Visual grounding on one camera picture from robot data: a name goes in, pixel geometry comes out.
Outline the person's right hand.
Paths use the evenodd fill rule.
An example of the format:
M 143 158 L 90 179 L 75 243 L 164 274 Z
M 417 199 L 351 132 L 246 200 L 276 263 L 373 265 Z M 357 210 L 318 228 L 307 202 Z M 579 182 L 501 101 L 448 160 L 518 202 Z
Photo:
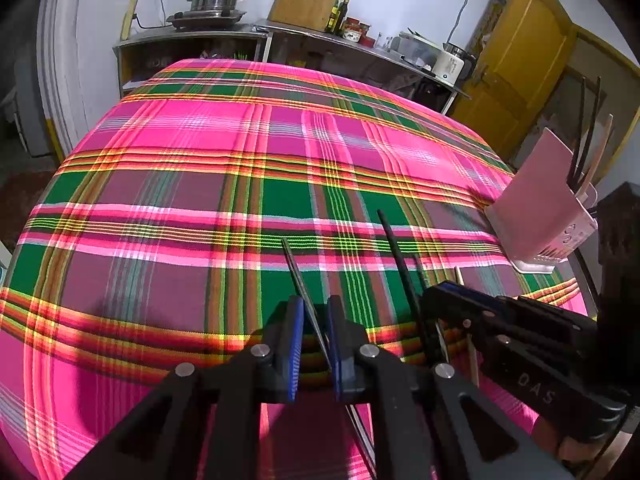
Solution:
M 589 474 L 585 474 L 589 464 L 597 457 L 605 442 L 580 443 L 570 437 L 563 436 L 559 430 L 543 417 L 539 416 L 534 423 L 533 441 L 542 450 L 551 454 L 558 462 L 567 462 L 570 468 L 578 471 L 579 479 L 603 479 L 624 452 L 631 434 L 620 432 L 600 458 L 594 463 Z

